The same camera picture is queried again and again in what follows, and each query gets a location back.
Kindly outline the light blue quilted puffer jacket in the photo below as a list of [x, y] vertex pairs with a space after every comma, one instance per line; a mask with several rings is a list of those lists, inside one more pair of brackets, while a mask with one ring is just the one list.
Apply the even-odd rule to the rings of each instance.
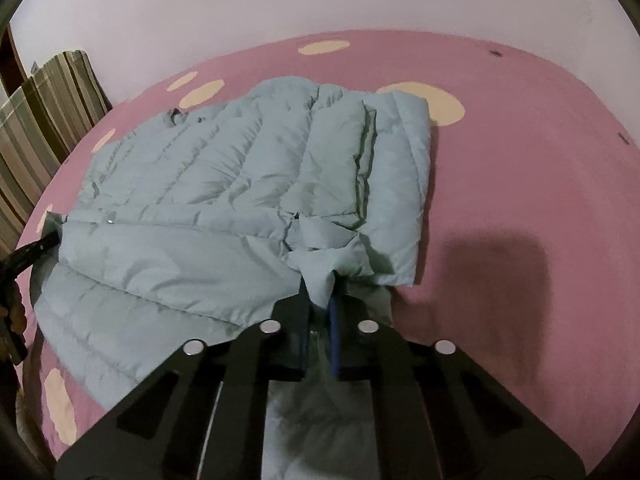
[[159, 114], [94, 155], [32, 268], [44, 338], [105, 415], [185, 342], [222, 344], [308, 292], [308, 370], [270, 382], [258, 479], [376, 479], [371, 390], [331, 368], [337, 275], [387, 325], [410, 285], [431, 114], [402, 91], [299, 77]]

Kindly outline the pink polka dot bed sheet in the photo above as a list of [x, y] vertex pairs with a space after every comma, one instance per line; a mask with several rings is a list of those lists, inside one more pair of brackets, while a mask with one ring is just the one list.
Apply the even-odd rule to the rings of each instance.
[[188, 96], [224, 102], [279, 76], [427, 99], [430, 210], [418, 284], [393, 294], [398, 330], [454, 341], [588, 469], [614, 462], [639, 431], [639, 152], [587, 86], [530, 53], [350, 30], [213, 58], [115, 106], [58, 170], [22, 241], [73, 206], [107, 142]]

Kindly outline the striped fabric headboard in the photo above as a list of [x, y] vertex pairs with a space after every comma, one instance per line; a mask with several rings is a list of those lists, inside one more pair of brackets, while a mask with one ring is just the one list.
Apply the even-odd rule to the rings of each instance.
[[50, 58], [2, 105], [2, 256], [16, 246], [62, 163], [111, 109], [83, 50]]

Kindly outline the dark brown wooden door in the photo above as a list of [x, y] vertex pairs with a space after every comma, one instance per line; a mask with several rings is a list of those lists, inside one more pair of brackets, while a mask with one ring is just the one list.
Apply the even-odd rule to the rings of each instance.
[[15, 47], [10, 25], [1, 32], [0, 77], [2, 87], [8, 96], [12, 96], [28, 78]]

